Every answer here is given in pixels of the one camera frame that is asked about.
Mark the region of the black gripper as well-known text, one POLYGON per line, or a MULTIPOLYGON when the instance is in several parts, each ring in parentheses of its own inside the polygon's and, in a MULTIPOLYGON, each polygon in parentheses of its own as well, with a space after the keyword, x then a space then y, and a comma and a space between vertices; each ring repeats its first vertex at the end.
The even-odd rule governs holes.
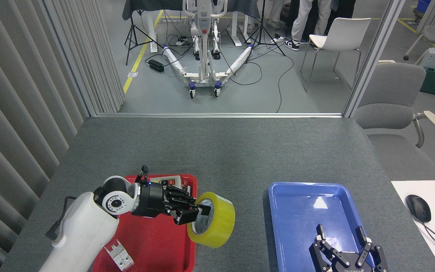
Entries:
POLYGON ((162 213, 173 217, 174 223, 179 226, 195 222, 200 213, 204 216, 210 215, 210 206, 197 204, 196 198, 176 186, 166 186, 164 189, 162 184, 152 181, 136 184, 140 188, 140 194, 139 203, 131 212, 134 216, 155 218, 162 213))
POLYGON ((316 226, 317 236, 309 247, 310 255, 316 272, 388 272, 389 268, 385 259, 382 246, 375 246, 366 236, 364 229, 358 226, 356 235, 359 239, 361 250, 355 263, 349 266, 349 261, 342 252, 337 251, 327 241, 323 226, 316 226), (366 262, 371 254, 375 266, 366 262))

